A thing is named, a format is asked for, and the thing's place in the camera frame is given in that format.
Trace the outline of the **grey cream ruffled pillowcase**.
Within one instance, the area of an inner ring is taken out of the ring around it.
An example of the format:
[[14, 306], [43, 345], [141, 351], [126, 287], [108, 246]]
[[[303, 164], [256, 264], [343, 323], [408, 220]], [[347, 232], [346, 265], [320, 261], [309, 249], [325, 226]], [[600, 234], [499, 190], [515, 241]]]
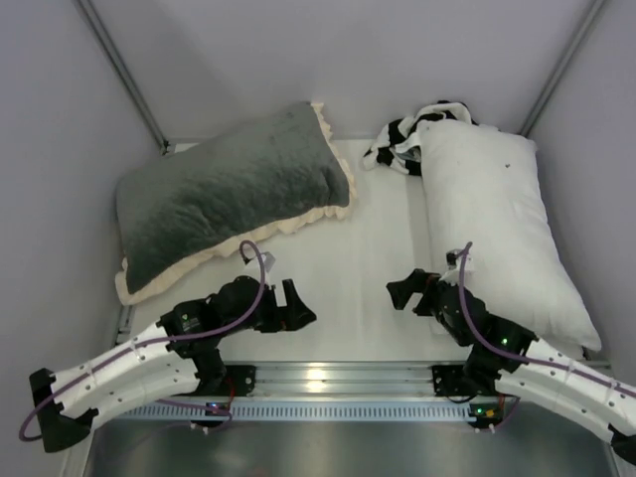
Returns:
[[244, 240], [347, 218], [357, 196], [319, 104], [297, 102], [124, 176], [116, 188], [120, 302], [164, 293]]

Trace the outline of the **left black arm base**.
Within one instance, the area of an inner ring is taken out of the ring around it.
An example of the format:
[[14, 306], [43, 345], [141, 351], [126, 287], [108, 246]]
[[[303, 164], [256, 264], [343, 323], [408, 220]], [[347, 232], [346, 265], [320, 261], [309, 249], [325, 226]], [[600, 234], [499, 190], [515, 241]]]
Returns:
[[247, 397], [254, 389], [256, 367], [230, 365], [213, 369], [194, 392], [201, 397]]

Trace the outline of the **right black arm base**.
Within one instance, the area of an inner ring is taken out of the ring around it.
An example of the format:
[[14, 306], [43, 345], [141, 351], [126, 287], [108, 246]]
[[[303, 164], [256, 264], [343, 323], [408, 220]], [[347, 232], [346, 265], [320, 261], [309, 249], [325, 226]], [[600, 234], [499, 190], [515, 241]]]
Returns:
[[493, 387], [477, 384], [465, 376], [462, 365], [434, 365], [431, 367], [434, 395], [453, 401], [468, 401], [471, 398], [495, 397]]

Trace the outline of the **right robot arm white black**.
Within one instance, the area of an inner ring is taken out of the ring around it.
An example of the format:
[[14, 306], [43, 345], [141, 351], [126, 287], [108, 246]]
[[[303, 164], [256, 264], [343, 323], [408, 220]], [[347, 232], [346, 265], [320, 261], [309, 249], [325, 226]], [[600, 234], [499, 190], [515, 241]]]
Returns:
[[635, 461], [635, 390], [568, 357], [534, 332], [488, 311], [467, 288], [420, 268], [388, 283], [392, 305], [433, 317], [458, 346], [470, 350], [463, 382], [474, 394], [526, 399], [567, 418]]

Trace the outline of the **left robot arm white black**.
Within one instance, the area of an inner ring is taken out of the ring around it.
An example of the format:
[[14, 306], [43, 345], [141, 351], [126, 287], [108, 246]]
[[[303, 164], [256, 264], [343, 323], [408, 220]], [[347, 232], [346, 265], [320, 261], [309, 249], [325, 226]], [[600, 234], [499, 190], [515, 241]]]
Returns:
[[240, 276], [206, 298], [184, 301], [128, 341], [65, 371], [42, 368], [29, 383], [48, 453], [75, 446], [110, 420], [173, 396], [210, 396], [226, 378], [220, 342], [242, 330], [295, 332], [316, 315], [292, 280], [273, 287]]

